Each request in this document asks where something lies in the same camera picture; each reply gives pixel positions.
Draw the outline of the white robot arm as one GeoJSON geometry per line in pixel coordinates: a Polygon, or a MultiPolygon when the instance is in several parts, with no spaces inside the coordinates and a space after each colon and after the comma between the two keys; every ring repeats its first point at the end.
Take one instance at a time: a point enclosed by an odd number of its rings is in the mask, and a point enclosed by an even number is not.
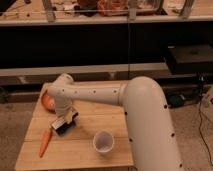
{"type": "Polygon", "coordinates": [[[48,88],[57,115],[73,100],[121,106],[126,115],[134,167],[137,171],[184,171],[175,131],[161,86],[146,76],[121,83],[78,84],[60,75],[48,88]]]}

